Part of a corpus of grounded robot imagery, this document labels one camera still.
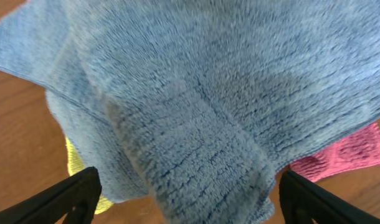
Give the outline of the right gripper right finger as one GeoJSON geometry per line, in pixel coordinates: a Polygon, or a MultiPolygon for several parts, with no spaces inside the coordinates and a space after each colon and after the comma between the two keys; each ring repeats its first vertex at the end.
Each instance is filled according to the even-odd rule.
{"type": "Polygon", "coordinates": [[[282,174],[278,189],[286,224],[380,224],[380,219],[294,171],[282,174]]]}

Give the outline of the blue microfiber cloth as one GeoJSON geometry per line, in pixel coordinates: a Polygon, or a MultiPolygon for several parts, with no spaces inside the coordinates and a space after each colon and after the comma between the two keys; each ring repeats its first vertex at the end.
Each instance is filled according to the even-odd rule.
{"type": "Polygon", "coordinates": [[[380,1],[30,1],[0,70],[45,88],[110,201],[261,223],[277,172],[380,118],[380,1]]]}

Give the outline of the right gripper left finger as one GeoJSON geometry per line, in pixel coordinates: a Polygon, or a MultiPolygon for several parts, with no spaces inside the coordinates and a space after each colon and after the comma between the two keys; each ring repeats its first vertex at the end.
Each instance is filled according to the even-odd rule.
{"type": "Polygon", "coordinates": [[[37,195],[0,212],[0,224],[90,224],[102,186],[98,171],[88,167],[37,195]]]}

